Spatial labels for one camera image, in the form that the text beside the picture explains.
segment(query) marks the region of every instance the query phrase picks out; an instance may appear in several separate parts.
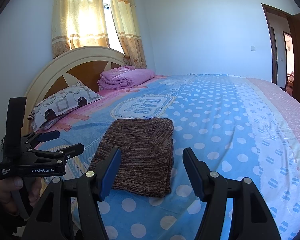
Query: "wooden headboard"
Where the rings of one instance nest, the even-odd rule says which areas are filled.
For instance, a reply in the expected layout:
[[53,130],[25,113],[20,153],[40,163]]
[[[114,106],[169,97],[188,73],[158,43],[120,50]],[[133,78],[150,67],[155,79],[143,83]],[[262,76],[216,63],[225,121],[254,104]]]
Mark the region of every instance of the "wooden headboard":
[[125,65],[124,56],[114,49],[88,46],[70,50],[52,60],[26,91],[27,102],[22,134],[25,135],[30,131],[27,117],[37,103],[78,81],[98,92],[97,81],[100,79],[100,73]]

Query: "blue gripper pad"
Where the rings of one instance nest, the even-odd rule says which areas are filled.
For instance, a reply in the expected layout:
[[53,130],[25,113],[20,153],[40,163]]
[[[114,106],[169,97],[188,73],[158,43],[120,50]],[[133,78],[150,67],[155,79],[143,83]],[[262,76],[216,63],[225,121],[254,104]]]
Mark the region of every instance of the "blue gripper pad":
[[116,148],[114,153],[112,150],[108,158],[111,158],[111,155],[112,159],[101,181],[100,199],[102,201],[105,199],[106,196],[109,195],[121,163],[120,149]]

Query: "folded brown cloth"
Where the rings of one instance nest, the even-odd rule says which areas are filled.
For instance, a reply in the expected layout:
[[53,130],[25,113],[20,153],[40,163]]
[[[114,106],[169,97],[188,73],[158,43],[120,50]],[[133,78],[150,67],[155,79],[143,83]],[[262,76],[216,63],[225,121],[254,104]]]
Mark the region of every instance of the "folded brown cloth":
[[113,147],[121,150],[121,165],[112,186],[147,197],[171,193],[173,123],[167,118],[118,119],[103,136],[88,170],[105,160]]

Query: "curtain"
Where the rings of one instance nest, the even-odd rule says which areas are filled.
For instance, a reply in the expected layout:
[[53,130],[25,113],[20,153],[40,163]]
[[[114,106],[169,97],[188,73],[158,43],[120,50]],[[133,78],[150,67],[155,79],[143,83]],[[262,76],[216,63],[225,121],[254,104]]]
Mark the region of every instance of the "curtain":
[[55,0],[53,58],[68,50],[92,45],[110,47],[103,0]]
[[110,9],[120,44],[125,55],[129,56],[130,65],[146,68],[134,0],[110,0]]

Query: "patterned pillowcase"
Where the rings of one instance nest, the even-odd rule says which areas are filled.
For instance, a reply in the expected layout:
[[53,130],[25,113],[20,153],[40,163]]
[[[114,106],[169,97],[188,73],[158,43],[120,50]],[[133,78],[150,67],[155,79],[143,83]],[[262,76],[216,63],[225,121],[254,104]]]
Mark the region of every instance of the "patterned pillowcase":
[[33,131],[37,131],[45,122],[53,121],[69,110],[85,106],[101,98],[103,97],[81,82],[77,82],[37,104],[29,114],[28,120],[34,120]]

